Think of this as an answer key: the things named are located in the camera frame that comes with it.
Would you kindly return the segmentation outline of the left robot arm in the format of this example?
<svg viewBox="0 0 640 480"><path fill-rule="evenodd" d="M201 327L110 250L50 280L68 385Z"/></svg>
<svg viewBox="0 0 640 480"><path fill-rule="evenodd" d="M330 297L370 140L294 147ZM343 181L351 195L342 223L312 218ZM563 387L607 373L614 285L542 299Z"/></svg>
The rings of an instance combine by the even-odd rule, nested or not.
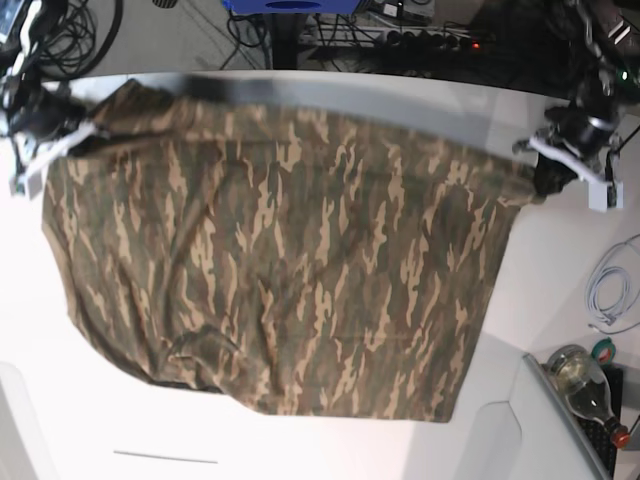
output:
<svg viewBox="0 0 640 480"><path fill-rule="evenodd" d="M545 112L552 141L580 159L610 141L639 105L639 29L617 1L552 1L556 34L569 46L569 103Z"/></svg>

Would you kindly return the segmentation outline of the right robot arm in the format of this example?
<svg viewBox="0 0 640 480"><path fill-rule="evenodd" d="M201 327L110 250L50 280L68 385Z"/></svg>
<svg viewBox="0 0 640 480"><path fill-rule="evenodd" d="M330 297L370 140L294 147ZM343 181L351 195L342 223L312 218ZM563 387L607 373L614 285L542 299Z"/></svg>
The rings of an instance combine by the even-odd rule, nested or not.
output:
<svg viewBox="0 0 640 480"><path fill-rule="evenodd" d="M94 68L97 53L87 1L3 1L1 135L43 142L74 131L86 109L69 83Z"/></svg>

